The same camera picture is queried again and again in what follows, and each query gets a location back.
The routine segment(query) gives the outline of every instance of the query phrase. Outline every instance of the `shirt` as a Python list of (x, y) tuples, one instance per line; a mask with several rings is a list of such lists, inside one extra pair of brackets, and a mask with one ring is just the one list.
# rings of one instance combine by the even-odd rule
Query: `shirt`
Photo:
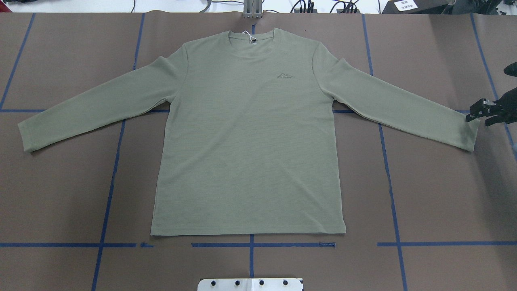
[(274, 28), (183, 44), (19, 124), (31, 152), (170, 102), (151, 235), (345, 233), (332, 103), (473, 151), (479, 120)]

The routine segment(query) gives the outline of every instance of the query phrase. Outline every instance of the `sleeve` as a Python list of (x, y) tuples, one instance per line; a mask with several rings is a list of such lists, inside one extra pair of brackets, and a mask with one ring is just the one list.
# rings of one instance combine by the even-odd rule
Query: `sleeve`
[(322, 43), (312, 67), (323, 93), (358, 115), (404, 132), (474, 150), (480, 121), (353, 68), (334, 57)]
[(26, 152), (144, 114), (174, 99), (188, 69), (184, 46), (18, 124)]

